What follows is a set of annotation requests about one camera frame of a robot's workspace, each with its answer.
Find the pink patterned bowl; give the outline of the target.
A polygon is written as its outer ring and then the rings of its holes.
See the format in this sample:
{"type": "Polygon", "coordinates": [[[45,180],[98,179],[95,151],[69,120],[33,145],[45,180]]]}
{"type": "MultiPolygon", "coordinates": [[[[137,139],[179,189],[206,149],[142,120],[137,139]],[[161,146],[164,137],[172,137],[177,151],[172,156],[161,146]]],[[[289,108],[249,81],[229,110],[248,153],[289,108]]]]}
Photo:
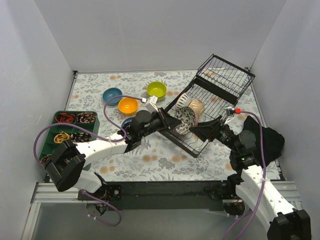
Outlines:
{"type": "Polygon", "coordinates": [[[196,127],[199,122],[198,115],[190,107],[181,107],[175,111],[174,117],[181,121],[174,131],[179,135],[187,135],[190,128],[196,127]]]}

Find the orange plastic bowl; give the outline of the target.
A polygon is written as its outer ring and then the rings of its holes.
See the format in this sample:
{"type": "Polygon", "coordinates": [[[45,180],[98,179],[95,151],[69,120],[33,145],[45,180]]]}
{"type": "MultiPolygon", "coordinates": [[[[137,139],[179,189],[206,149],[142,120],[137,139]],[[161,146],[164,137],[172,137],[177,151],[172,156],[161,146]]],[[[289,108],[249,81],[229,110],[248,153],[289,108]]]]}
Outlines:
{"type": "Polygon", "coordinates": [[[126,116],[133,116],[136,114],[139,108],[139,102],[137,99],[124,97],[118,103],[119,111],[126,116]]]}

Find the black wire dish rack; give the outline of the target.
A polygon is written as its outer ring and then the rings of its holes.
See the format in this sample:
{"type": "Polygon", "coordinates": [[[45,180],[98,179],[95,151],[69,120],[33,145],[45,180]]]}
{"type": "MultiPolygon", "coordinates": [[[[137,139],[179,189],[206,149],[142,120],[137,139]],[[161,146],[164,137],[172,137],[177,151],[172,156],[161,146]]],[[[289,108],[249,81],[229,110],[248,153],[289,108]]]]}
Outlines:
{"type": "MultiPolygon", "coordinates": [[[[192,99],[198,99],[204,104],[204,113],[199,117],[200,124],[216,118],[222,122],[227,119],[225,108],[237,105],[255,77],[249,70],[212,54],[198,68],[180,95],[187,93],[192,99]]],[[[207,139],[197,137],[192,132],[181,135],[174,130],[163,131],[161,134],[195,158],[213,141],[212,133],[204,134],[207,139]]]]}

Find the lime green bowl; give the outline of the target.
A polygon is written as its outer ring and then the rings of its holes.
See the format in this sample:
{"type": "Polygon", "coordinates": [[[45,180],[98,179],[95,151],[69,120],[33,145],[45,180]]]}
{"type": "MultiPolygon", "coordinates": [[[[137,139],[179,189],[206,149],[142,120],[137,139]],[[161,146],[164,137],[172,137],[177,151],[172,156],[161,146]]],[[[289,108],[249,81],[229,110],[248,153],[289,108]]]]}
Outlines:
{"type": "Polygon", "coordinates": [[[149,96],[163,98],[167,93],[167,87],[162,82],[154,81],[147,85],[146,91],[149,96]]]}
{"type": "Polygon", "coordinates": [[[165,99],[166,97],[166,94],[149,94],[148,97],[152,97],[152,96],[155,96],[157,97],[157,102],[161,102],[165,99]]]}

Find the blue ceramic bowl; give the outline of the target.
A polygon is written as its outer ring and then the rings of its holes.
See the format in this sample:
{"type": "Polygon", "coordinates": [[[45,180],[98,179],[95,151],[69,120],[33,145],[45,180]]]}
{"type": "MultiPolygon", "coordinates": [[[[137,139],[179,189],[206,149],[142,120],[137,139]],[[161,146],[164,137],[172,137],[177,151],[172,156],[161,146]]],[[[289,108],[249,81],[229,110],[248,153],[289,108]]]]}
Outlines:
{"type": "Polygon", "coordinates": [[[114,98],[114,97],[122,96],[122,95],[123,93],[119,88],[112,87],[112,88],[108,88],[103,92],[102,99],[104,103],[108,103],[109,106],[116,106],[119,103],[119,101],[122,99],[122,97],[117,97],[117,98],[114,98]]]}

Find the blue floral white bowl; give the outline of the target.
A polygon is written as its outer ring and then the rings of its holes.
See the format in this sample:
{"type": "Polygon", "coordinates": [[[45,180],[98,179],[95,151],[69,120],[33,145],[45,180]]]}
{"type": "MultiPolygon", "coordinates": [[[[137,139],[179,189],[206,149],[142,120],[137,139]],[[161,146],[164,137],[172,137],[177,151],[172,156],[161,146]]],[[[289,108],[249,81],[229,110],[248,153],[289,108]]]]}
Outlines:
{"type": "Polygon", "coordinates": [[[125,119],[123,121],[123,123],[121,124],[121,128],[123,128],[123,129],[128,128],[130,126],[131,122],[132,122],[132,119],[133,119],[132,117],[129,117],[129,118],[125,119]]]}

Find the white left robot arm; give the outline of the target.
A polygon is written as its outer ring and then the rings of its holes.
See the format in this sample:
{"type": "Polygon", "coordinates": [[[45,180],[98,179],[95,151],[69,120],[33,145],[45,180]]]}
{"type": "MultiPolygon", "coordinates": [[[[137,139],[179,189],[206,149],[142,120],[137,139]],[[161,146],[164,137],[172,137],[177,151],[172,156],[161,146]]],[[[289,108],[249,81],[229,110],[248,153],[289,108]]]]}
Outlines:
{"type": "Polygon", "coordinates": [[[77,188],[88,192],[95,200],[106,196],[105,181],[97,174],[84,170],[87,165],[112,155],[122,155],[136,149],[142,138],[154,132],[173,130],[181,124],[162,108],[150,113],[140,110],[124,130],[109,137],[97,137],[90,142],[61,143],[44,164],[46,173],[59,192],[77,188]]]}

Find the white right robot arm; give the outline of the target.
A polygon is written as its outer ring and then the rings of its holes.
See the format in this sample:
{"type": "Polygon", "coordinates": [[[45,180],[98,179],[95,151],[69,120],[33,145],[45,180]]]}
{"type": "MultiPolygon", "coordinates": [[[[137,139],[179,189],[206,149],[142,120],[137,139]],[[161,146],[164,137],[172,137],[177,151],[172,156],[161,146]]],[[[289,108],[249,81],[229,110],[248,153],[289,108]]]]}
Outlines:
{"type": "Polygon", "coordinates": [[[230,164],[235,174],[227,178],[227,195],[241,198],[266,230],[269,240],[310,240],[311,219],[296,209],[266,177],[266,167],[256,156],[256,136],[249,130],[239,134],[217,118],[189,129],[201,140],[218,140],[230,148],[230,164]]]}

